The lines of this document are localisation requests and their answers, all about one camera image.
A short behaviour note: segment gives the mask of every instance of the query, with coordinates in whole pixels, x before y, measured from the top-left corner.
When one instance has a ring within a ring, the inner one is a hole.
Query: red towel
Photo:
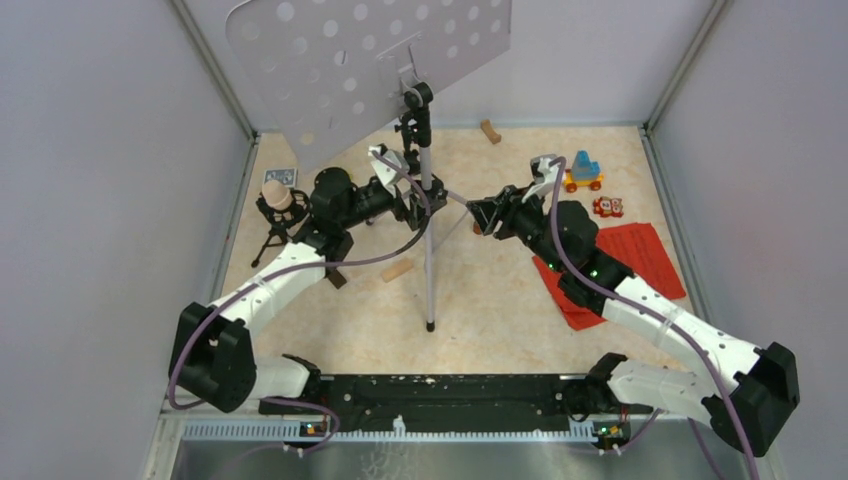
[[[648,285],[666,298],[674,300],[686,296],[680,277],[677,276],[657,231],[650,223],[629,223],[601,229],[598,232],[597,245],[632,268],[645,279]],[[557,287],[560,274],[552,272],[542,259],[533,257],[533,263],[571,328],[583,330],[604,321],[601,317],[574,305],[565,298],[565,294]]]

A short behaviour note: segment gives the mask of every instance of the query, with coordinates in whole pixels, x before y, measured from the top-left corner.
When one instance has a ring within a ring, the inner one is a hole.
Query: red and white toy
[[[624,215],[624,206],[622,206],[620,198],[601,197],[592,202],[592,207],[594,207],[593,211],[601,218],[621,218]]]

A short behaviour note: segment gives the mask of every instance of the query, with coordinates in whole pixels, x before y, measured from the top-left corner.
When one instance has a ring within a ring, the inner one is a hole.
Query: white board with holes
[[[226,36],[309,171],[509,49],[511,0],[252,0]]]

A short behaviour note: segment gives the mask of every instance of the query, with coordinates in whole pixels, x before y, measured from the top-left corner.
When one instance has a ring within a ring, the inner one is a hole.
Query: gray wall
[[[224,33],[227,15],[244,0],[183,1],[254,128],[276,130]],[[346,3],[351,9],[358,3],[391,8],[382,0]],[[512,50],[440,94],[433,121],[643,121],[711,5],[712,0],[512,0]]]
[[[143,468],[247,154],[163,0],[0,5],[0,478]]]
[[[845,477],[846,24],[841,0],[735,2],[658,132],[713,321],[798,357],[789,478]]]

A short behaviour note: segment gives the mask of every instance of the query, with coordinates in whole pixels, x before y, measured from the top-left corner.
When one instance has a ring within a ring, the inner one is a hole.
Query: marble surface
[[[621,219],[594,217],[601,227],[630,222],[654,225],[675,267],[679,264],[665,217],[635,127],[498,129],[503,141],[492,145],[480,130],[436,130],[434,172],[449,190],[467,199],[497,194],[504,185],[530,181],[529,159],[546,153],[569,161],[579,149],[601,163],[600,192],[581,188],[561,195],[591,206],[601,194],[621,197]],[[366,146],[385,142],[400,150],[400,137],[381,131],[339,155],[331,164],[347,169],[354,182],[372,175]],[[225,292],[237,288],[269,262],[269,249],[254,270],[250,262],[265,240],[268,225],[254,205],[264,172],[296,166],[285,139],[263,135],[250,179]],[[311,191],[317,172],[303,173],[298,188]],[[451,201],[434,219],[438,244],[464,213]],[[436,323],[426,316],[424,242],[406,255],[415,268],[391,283],[380,272],[393,261],[340,269],[348,284],[336,290],[326,280],[307,289],[254,339],[257,355],[291,353],[326,373],[575,373],[585,372],[605,353],[619,352],[655,365],[679,364],[650,342],[611,323],[576,332],[562,318],[545,289],[532,254],[516,239],[497,241],[473,234],[467,216],[443,243],[435,260]],[[412,232],[386,216],[374,226],[352,229],[355,245],[348,259],[390,252]],[[690,309],[688,297],[678,303]]]

